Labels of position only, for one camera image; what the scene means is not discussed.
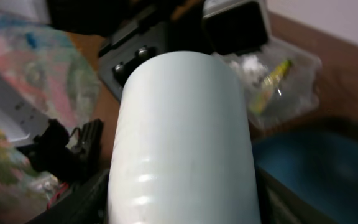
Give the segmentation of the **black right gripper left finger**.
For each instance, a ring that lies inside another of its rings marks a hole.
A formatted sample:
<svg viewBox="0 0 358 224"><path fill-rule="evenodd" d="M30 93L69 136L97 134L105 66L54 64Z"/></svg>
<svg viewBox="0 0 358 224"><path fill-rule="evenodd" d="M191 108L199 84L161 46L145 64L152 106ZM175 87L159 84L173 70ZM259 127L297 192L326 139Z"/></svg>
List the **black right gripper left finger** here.
<svg viewBox="0 0 358 224"><path fill-rule="evenodd" d="M26 224L105 223L108 180L108 169L98 172L76 191Z"/></svg>

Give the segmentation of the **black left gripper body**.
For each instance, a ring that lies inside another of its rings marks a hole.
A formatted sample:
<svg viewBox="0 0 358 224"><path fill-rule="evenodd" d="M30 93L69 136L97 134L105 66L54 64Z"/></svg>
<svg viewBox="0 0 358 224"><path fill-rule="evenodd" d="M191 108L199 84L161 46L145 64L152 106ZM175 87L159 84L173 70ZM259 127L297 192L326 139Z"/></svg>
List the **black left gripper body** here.
<svg viewBox="0 0 358 224"><path fill-rule="evenodd" d="M117 101L131 73L152 57L173 51L211 54L197 22L159 22L142 27L131 22L105 39L99 50L99 77Z"/></svg>

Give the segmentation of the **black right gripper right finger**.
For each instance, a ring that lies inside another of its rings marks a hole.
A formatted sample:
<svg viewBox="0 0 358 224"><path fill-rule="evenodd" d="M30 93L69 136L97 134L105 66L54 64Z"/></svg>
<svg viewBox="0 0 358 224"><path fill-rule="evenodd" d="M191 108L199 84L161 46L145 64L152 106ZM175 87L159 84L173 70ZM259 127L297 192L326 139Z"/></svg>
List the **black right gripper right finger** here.
<svg viewBox="0 0 358 224"><path fill-rule="evenodd" d="M263 224L335 224L263 169L256 167L255 176Z"/></svg>

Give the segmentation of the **white cup green inside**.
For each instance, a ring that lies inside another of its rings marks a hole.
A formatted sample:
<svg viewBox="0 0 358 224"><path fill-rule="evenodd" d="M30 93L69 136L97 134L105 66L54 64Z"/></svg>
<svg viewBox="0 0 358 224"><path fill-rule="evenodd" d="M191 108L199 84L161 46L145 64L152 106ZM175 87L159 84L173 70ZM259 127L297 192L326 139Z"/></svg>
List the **white cup green inside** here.
<svg viewBox="0 0 358 224"><path fill-rule="evenodd" d="M108 183L109 223L260 223L242 88L198 52L170 52L127 80Z"/></svg>

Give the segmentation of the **green yellow snack wrapper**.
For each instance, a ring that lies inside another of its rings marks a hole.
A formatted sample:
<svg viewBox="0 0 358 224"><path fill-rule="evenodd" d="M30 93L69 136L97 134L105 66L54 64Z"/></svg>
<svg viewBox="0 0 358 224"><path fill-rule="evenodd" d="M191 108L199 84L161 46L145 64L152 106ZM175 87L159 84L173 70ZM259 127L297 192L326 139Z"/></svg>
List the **green yellow snack wrapper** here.
<svg viewBox="0 0 358 224"><path fill-rule="evenodd" d="M274 93L278 90L280 82L286 77L288 71L291 69L292 64L291 60L284 60L262 80L260 90L251 98L248 104L248 109L252 113L263 113Z"/></svg>

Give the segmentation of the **clear plastic waste bin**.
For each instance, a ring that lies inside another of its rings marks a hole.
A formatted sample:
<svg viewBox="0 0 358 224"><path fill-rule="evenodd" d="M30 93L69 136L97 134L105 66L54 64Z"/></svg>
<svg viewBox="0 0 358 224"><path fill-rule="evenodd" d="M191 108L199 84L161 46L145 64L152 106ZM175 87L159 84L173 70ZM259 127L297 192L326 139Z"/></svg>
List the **clear plastic waste bin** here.
<svg viewBox="0 0 358 224"><path fill-rule="evenodd" d="M278 90L274 93L268 106L261 114L252 113L248 109L248 104L260 90L263 79L257 86L253 86L243 84L237 76L243 86L248 119L257 129L271 129L318 107L319 100L314 93L314 81L322 63L317 55L273 36L270 37L267 44L255 52L227 55L213 53L213 56L228 66L236 58L251 55L257 56L259 61L268 68L263 79L284 60L289 59L293 63L286 77L280 82Z"/></svg>

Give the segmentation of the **dark blue plate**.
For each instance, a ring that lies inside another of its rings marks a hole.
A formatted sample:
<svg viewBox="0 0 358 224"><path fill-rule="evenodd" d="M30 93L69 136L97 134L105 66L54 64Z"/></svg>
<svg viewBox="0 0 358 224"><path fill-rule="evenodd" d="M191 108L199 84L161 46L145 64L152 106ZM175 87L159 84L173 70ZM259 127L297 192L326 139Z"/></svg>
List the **dark blue plate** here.
<svg viewBox="0 0 358 224"><path fill-rule="evenodd" d="M254 161L337 223L358 223L358 142L326 131L294 131L252 146Z"/></svg>

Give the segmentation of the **crumpled white tissue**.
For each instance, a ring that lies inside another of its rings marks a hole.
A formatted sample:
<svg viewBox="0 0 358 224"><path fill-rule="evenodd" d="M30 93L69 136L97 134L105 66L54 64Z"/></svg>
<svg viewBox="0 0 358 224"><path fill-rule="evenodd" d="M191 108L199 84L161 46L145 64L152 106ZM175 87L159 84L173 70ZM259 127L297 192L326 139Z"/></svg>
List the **crumpled white tissue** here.
<svg viewBox="0 0 358 224"><path fill-rule="evenodd" d="M255 55L236 58L229 66L245 85L257 86L268 72L268 68Z"/></svg>

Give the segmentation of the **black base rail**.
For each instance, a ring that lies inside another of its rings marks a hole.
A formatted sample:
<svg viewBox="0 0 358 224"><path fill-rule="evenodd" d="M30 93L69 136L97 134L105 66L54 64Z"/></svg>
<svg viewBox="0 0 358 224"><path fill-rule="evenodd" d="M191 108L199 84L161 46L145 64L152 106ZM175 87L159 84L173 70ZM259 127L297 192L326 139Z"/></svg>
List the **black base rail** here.
<svg viewBox="0 0 358 224"><path fill-rule="evenodd" d="M49 172L69 184L83 182L98 169L103 128L100 119L76 127L73 132L78 133L78 140L69 149L67 144L72 134L56 119L50 119L42 135L37 135L32 144L19 146L17 150L28 158L37 172Z"/></svg>

